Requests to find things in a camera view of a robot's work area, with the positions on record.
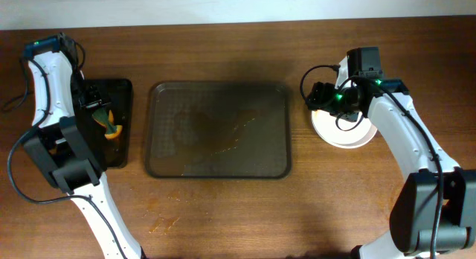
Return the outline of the orange green sponge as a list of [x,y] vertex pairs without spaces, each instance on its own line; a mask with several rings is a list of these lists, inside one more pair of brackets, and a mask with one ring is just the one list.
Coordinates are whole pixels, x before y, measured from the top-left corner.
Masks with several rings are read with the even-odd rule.
[[92,117],[94,121],[106,130],[104,136],[107,140],[118,138],[123,131],[122,125],[115,124],[114,115],[111,110],[106,111],[104,108],[97,109],[93,112]]

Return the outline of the cream plate with sauce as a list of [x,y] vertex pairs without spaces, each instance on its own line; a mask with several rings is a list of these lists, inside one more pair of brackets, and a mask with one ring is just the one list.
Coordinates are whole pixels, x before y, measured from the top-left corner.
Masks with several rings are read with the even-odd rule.
[[371,138],[377,133],[369,119],[364,118],[360,124],[357,122],[345,121],[341,118],[336,125],[337,118],[328,112],[318,110],[311,114],[312,125],[316,133],[325,141],[358,141],[364,138]]

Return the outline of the light blue plate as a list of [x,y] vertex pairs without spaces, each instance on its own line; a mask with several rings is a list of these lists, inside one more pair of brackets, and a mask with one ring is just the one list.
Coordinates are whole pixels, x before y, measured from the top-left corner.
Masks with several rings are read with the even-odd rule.
[[366,145],[367,143],[369,143],[371,141],[371,138],[364,138],[364,139],[360,139],[358,141],[333,141],[333,140],[330,140],[330,139],[325,139],[325,142],[328,143],[328,144],[331,144],[332,146],[334,147],[338,147],[338,148],[341,148],[341,149],[356,149],[356,148],[360,148],[360,147],[363,147],[364,145]]

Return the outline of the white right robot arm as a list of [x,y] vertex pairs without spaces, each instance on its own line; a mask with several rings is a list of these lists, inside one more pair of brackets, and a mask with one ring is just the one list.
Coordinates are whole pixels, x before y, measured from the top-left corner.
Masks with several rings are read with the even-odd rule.
[[316,133],[343,149],[380,134],[405,181],[389,229],[350,257],[435,258],[475,244],[475,172],[464,170],[437,143],[399,78],[384,75],[379,49],[354,48],[333,66],[334,83],[303,95]]

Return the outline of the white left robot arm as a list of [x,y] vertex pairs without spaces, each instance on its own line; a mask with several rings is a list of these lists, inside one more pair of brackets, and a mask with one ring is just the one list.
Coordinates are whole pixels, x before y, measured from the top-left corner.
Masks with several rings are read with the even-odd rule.
[[34,84],[31,128],[16,142],[52,188],[72,201],[105,258],[145,258],[109,190],[106,171],[127,163],[133,88],[127,79],[87,80],[81,44],[57,33],[22,54]]

